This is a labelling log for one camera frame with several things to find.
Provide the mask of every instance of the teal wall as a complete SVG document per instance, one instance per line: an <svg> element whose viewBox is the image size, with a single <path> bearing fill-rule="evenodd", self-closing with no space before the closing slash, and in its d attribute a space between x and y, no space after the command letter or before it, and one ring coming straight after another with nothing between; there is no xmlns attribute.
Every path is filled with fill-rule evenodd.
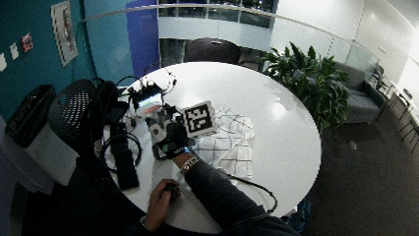
<svg viewBox="0 0 419 236"><path fill-rule="evenodd" d="M86 0L86 18L125 9L128 2L132 0L101 0L100 2ZM86 23L86 27L98 77L117 82L122 77L132 76L126 14L96 19ZM121 85L128 86L132 82L133 80L125 80Z"/></svg>
<svg viewBox="0 0 419 236"><path fill-rule="evenodd" d="M0 3L0 53L4 53L8 67L0 72L0 115L6 121L25 94L38 85L52 84L62 88L73 81L92 79L81 41L80 6L70 0L70 14L78 56L61 66L50 22L50 6L61 0L1 0ZM34 47L24 53L20 39L32 34ZM20 57L12 60L9 46L18 45Z"/></svg>

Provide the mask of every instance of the gray sofa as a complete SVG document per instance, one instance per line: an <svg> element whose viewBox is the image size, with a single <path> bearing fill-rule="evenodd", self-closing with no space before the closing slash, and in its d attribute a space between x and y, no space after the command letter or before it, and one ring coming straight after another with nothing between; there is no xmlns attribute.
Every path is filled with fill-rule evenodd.
<svg viewBox="0 0 419 236"><path fill-rule="evenodd" d="M348 119L346 123L372 122L378 119L386 99L366 81L366 72L340 63L336 67L348 75L344 86L348 90Z"/></svg>

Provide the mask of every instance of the person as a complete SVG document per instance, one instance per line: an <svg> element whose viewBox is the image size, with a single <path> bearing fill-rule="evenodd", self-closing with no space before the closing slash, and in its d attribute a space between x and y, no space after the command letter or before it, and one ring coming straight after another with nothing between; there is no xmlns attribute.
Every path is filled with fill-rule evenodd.
<svg viewBox="0 0 419 236"><path fill-rule="evenodd" d="M150 134L158 132L161 134L163 129L166 137L159 139L157 144L181 169L186 183L219 225L222 233L225 235L298 235L278 217L266 215L263 207L258 206L237 189L226 175L187 152L185 127L174 122L166 124L163 128L154 124L157 123L147 120ZM170 200L179 196L178 188L175 188L175 192L166 191L167 185L178 186L179 184L171 179L161 180L157 184L150 194L146 215L134 225L135 235L158 235L161 233Z"/></svg>

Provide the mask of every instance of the green plant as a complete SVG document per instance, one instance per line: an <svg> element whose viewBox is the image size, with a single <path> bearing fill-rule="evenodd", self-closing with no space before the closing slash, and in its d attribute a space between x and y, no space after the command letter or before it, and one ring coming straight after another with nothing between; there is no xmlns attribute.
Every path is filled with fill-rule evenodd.
<svg viewBox="0 0 419 236"><path fill-rule="evenodd" d="M267 52L262 58L270 62L263 74L298 97L311 114L319 133L326 128L338 128L348 116L348 93L342 84L348 79L347 74L336 69L334 57L316 58L312 46L304 55L292 43L292 54L287 47L283 53L271 49L272 52Z"/></svg>

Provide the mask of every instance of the dark sleeve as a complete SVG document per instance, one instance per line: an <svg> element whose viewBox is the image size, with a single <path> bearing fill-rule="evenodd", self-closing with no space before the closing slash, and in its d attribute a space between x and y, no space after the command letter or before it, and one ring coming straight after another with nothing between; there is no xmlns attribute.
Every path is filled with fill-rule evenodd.
<svg viewBox="0 0 419 236"><path fill-rule="evenodd" d="M150 233L142 226L139 219L133 225L125 227L121 236L153 236L155 234Z"/></svg>
<svg viewBox="0 0 419 236"><path fill-rule="evenodd" d="M218 171L199 161L185 176L191 190L222 230L265 212ZM239 227L237 235L298 235L276 217L267 216Z"/></svg>

